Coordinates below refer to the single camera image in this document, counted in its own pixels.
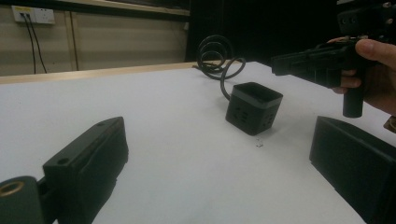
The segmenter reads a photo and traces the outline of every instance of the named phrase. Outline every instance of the beige wall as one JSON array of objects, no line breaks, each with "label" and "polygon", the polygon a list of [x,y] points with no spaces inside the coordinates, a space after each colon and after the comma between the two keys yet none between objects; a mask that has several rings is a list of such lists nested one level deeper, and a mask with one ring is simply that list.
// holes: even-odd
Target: beige wall
[{"label": "beige wall", "polygon": [[[184,22],[54,11],[55,25],[34,24],[48,72],[184,60]],[[37,73],[44,70],[37,47]],[[33,74],[30,38],[9,6],[0,6],[0,76]]]}]

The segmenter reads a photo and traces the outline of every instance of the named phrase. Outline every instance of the electrical wire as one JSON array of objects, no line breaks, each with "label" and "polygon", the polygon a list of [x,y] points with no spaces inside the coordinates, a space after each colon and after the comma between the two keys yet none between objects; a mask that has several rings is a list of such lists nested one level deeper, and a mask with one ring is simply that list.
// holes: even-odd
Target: electrical wire
[{"label": "electrical wire", "polygon": [[[226,63],[226,59],[229,55],[231,60]],[[237,76],[246,65],[246,60],[244,58],[234,57],[233,55],[233,46],[227,38],[222,35],[211,35],[205,38],[199,45],[197,50],[198,66],[194,66],[201,70],[207,77],[219,80],[221,92],[228,100],[230,100],[230,94],[225,90],[225,79]],[[219,63],[208,63],[207,61],[216,61]],[[227,72],[234,62],[240,62],[241,66],[236,72],[227,76]]]},{"label": "electrical wire", "polygon": [[33,67],[34,67],[34,73],[35,73],[35,45],[33,44],[32,34],[30,33],[29,24],[28,24],[28,22],[27,22],[27,20],[26,20],[26,17],[25,17],[25,15],[24,15],[24,13],[21,13],[21,16],[23,17],[23,19],[24,19],[24,21],[25,21],[27,31],[29,32],[30,43],[32,44]]},{"label": "electrical wire", "polygon": [[43,62],[43,57],[41,56],[40,44],[38,43],[37,35],[35,34],[35,28],[33,27],[33,23],[32,23],[32,20],[30,19],[30,15],[29,14],[27,14],[27,19],[30,22],[30,26],[32,27],[33,35],[35,36],[35,42],[37,43],[38,56],[40,57],[41,65],[43,65],[44,72],[47,73],[46,66],[44,65],[44,62]]}]

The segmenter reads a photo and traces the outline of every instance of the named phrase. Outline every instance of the white table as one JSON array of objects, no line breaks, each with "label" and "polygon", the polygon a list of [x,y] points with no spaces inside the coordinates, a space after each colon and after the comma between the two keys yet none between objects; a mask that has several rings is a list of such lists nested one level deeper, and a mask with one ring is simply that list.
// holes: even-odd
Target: white table
[{"label": "white table", "polygon": [[249,63],[232,85],[284,94],[273,127],[249,136],[225,120],[219,83],[177,69],[0,85],[0,182],[41,165],[93,124],[123,116],[130,159],[94,223],[359,224],[308,159],[317,116],[342,119],[396,146],[369,105],[342,117],[343,97]]}]

